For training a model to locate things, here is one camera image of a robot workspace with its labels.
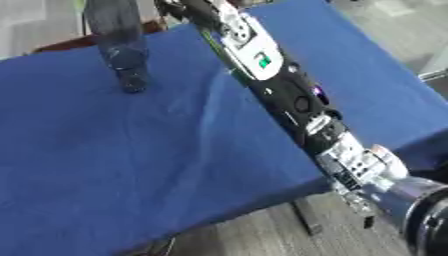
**metal table leg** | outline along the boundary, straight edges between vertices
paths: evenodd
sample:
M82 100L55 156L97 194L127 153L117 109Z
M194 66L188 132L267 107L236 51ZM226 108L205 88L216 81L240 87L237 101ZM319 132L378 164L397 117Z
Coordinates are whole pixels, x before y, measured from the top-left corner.
M290 202L290 205L310 236L322 232L322 225L319 223L312 205L306 198L300 198Z

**screw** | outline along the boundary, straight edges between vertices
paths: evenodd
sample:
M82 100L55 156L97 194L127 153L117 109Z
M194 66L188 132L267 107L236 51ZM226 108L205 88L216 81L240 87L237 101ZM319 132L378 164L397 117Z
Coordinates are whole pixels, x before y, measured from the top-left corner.
M294 65L289 65L289 67L288 67L288 71L289 71L290 73L296 73L297 70L298 70L297 67L294 66Z
M430 217L428 219L428 221L426 222L426 225L428 225L429 227L432 227L432 228L437 227L438 224L439 224L439 221L434 217Z

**gray floor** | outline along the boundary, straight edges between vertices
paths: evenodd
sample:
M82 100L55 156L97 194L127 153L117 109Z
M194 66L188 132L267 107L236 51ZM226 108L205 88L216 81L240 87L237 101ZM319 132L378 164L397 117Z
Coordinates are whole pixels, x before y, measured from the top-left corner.
M0 60L81 35L75 0L0 0ZM152 0L137 0L143 20L157 17Z
M448 0L333 3L373 41L417 74L435 54L448 47Z
M324 232L309 237L289 205L187 232L171 256L407 256L395 230L379 220L370 230L333 194L311 197Z

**blue tablecloth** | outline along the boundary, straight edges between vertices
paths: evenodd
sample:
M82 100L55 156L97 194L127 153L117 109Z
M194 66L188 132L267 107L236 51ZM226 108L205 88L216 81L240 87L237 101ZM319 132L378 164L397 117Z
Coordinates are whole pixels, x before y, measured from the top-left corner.
M414 168L443 160L445 101L332 7L253 13L366 144ZM148 44L152 84L138 95L96 48L0 63L0 255L110 255L326 189L191 26Z

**clear plastic bottle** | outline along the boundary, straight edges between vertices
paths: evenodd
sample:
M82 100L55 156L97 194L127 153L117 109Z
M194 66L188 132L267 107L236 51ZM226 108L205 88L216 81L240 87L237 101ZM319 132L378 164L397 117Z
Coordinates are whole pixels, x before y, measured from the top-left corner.
M148 49L135 0L87 0L84 15L107 65L125 92L148 85Z

